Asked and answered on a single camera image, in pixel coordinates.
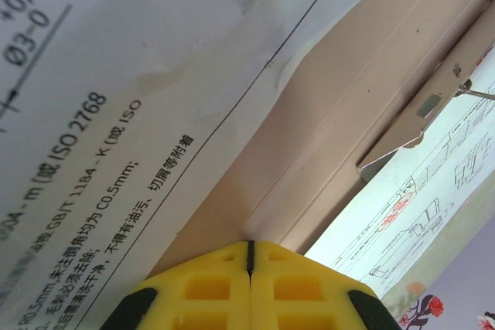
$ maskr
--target white paper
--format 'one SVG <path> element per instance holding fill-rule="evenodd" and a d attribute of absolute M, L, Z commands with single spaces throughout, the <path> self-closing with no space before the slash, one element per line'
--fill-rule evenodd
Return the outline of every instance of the white paper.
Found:
<path fill-rule="evenodd" d="M 495 53 L 471 76 L 495 93 Z M 454 213 L 495 169 L 495 102 L 449 102 L 413 149 L 401 148 L 306 254 L 371 286 L 396 284 Z"/>
<path fill-rule="evenodd" d="M 0 327 L 98 328 L 358 1 L 0 0 Z"/>

